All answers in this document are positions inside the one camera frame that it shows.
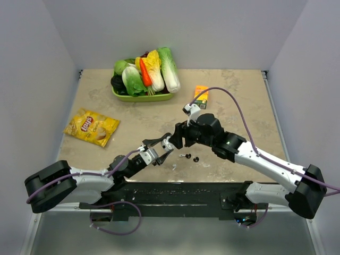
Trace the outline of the white earbud charging case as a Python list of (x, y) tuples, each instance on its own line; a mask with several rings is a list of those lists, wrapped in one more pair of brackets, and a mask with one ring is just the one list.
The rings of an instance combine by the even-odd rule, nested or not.
[(161, 147), (166, 151), (171, 151), (171, 150), (174, 150), (174, 146), (168, 141), (168, 139), (163, 139), (162, 142), (161, 142)]

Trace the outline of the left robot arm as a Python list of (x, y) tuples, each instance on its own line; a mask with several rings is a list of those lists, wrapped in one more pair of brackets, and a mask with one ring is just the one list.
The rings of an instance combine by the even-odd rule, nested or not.
[(132, 151), (135, 155), (119, 155), (107, 169), (100, 171), (71, 167), (67, 161), (59, 160), (26, 178), (24, 184), (28, 194), (26, 203), (33, 213), (44, 213), (63, 203), (87, 203), (97, 208), (109, 205), (108, 191), (115, 191), (149, 165), (161, 165), (174, 150), (169, 142), (171, 134), (158, 139), (145, 139)]

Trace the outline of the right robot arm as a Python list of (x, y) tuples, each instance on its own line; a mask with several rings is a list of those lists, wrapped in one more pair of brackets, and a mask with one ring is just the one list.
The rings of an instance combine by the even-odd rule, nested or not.
[(177, 149), (195, 143), (208, 146), (217, 157), (247, 166), (275, 181), (275, 184), (246, 184), (236, 196), (237, 204), (244, 209), (254, 203), (272, 203), (313, 219), (327, 192), (319, 167), (292, 164), (262, 151), (244, 137), (225, 131), (213, 114), (177, 123), (169, 142)]

